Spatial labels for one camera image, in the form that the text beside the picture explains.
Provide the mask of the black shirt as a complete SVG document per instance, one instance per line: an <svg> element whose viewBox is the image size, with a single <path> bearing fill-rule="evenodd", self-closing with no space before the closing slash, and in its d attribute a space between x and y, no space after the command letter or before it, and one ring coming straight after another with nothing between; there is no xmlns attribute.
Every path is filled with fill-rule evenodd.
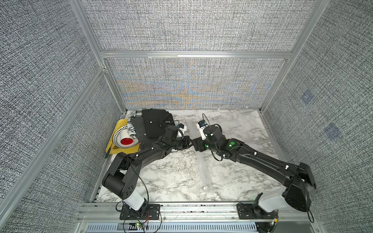
<svg viewBox="0 0 373 233"><path fill-rule="evenodd" d="M148 138L164 135L166 127L174 121L172 114L163 109L143 109L142 117Z"/></svg>

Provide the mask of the clear vacuum bag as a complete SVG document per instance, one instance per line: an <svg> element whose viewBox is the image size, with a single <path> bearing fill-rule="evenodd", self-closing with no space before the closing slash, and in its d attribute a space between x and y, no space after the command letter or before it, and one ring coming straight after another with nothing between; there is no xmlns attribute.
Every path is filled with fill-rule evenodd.
<svg viewBox="0 0 373 233"><path fill-rule="evenodd" d="M192 139L199 138L200 132L196 127L196 123L193 121L187 119L186 117L183 117L183 121L186 123L187 126L187 131L189 132L189 135ZM206 160L205 156L202 152L196 151L195 152L196 158L197 158L197 168L198 168L198 173L201 179L201 189L206 192L210 193L212 192L212 184L211 184L211 179L208 177L207 173L207 165L206 165Z"/></svg>

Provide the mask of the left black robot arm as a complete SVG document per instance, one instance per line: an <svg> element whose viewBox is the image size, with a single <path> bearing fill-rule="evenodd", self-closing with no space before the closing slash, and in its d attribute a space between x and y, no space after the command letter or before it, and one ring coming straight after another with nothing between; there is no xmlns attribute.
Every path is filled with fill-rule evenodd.
<svg viewBox="0 0 373 233"><path fill-rule="evenodd" d="M160 137L139 152L118 153L103 177L102 186L121 198L133 210L143 209L148 201L136 190L142 168L165 158L173 150L185 150L191 145L189 136L174 139Z"/></svg>

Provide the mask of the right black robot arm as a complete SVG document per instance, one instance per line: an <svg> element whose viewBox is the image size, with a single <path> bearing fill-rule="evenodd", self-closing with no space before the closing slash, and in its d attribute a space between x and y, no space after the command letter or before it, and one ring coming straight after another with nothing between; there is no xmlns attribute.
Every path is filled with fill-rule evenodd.
<svg viewBox="0 0 373 233"><path fill-rule="evenodd" d="M258 194L252 204L254 212L270 213L292 207L308 212L316 190L311 168L305 163L295 165L268 156L235 138L227 139L218 124L204 120L196 124L200 138L193 144L197 151L210 150L220 159L231 160L255 168L277 180L282 187L267 194Z"/></svg>

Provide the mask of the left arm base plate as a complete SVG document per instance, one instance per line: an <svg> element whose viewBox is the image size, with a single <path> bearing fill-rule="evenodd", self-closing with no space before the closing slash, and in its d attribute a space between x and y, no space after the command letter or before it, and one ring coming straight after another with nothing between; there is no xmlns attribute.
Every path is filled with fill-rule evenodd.
<svg viewBox="0 0 373 233"><path fill-rule="evenodd" d="M159 220L159 204L146 204L139 210L134 210L128 205L124 205L120 211L120 220Z"/></svg>

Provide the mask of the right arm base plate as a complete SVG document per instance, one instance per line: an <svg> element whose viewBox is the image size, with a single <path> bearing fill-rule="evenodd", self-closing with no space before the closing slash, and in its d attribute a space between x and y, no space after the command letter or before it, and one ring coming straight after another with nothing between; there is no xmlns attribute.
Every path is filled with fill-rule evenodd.
<svg viewBox="0 0 373 233"><path fill-rule="evenodd" d="M238 203L236 205L239 219L273 219L276 217L275 211L265 212L260 207L252 203Z"/></svg>

